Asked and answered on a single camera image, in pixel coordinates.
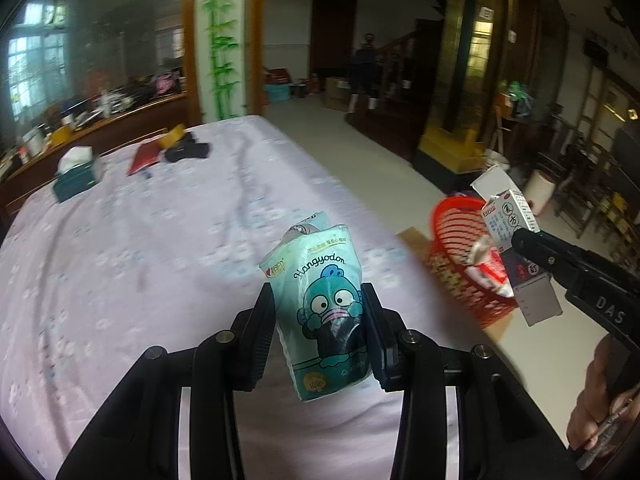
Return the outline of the right hand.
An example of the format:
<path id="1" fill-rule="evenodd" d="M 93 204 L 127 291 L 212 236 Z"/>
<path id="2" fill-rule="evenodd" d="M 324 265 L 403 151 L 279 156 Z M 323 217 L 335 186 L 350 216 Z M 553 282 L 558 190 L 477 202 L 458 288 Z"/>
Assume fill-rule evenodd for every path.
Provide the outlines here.
<path id="1" fill-rule="evenodd" d="M 585 385 L 568 421 L 566 437 L 572 451 L 590 450 L 593 437 L 608 415 L 631 398 L 639 385 L 639 360 L 612 335 L 604 336 L 594 349 L 586 370 Z"/>

